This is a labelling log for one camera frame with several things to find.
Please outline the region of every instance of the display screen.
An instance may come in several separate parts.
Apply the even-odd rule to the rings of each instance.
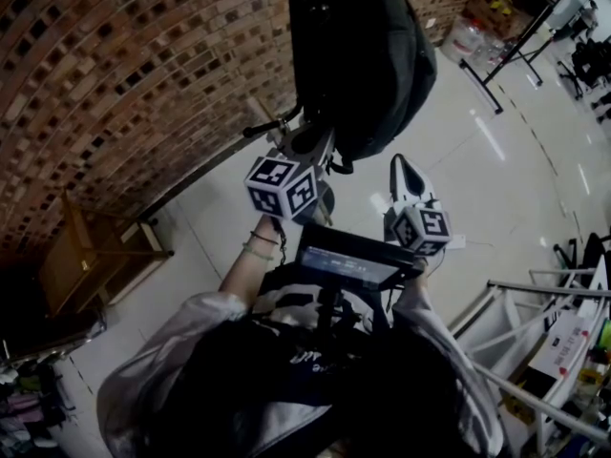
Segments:
[[[367,286],[377,286],[399,271],[397,266],[361,260],[314,246],[308,246],[305,249],[301,265],[360,280]]]

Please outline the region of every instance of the sleeve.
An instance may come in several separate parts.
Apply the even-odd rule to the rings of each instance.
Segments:
[[[466,441],[476,452],[497,456],[503,447],[503,431],[487,384],[458,345],[441,318],[434,312],[427,290],[412,283],[406,286],[392,308],[394,319],[404,319],[417,326],[450,359],[465,397],[460,422]]]
[[[193,296],[134,358],[106,378],[97,392],[97,420],[113,456],[135,456],[133,438],[143,400],[147,402],[146,411],[150,411],[149,406],[161,408],[201,337],[246,312],[235,295],[214,292]]]

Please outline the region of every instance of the box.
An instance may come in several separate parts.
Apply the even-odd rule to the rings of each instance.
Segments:
[[[511,0],[469,0],[463,14],[480,21],[486,31],[502,40],[518,37],[531,22]]]
[[[547,394],[556,382],[554,377],[541,373],[529,365],[529,362],[531,362],[544,346],[546,340],[547,336],[543,334],[507,379],[512,384],[519,386],[522,390],[539,397],[539,399],[545,397],[545,394]],[[499,391],[502,402],[510,414],[518,418],[526,426],[530,426],[535,422],[535,411],[531,407],[527,406],[517,397],[505,390],[500,389]]]

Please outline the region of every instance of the brick wall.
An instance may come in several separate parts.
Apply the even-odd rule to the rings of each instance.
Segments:
[[[411,0],[438,41],[466,0]],[[36,257],[60,195],[137,214],[293,101],[287,0],[0,0],[0,262]]]

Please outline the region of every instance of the clothing pile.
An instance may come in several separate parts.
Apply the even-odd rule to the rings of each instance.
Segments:
[[[0,457],[65,457],[48,427],[66,420],[53,368],[24,364],[0,374]]]

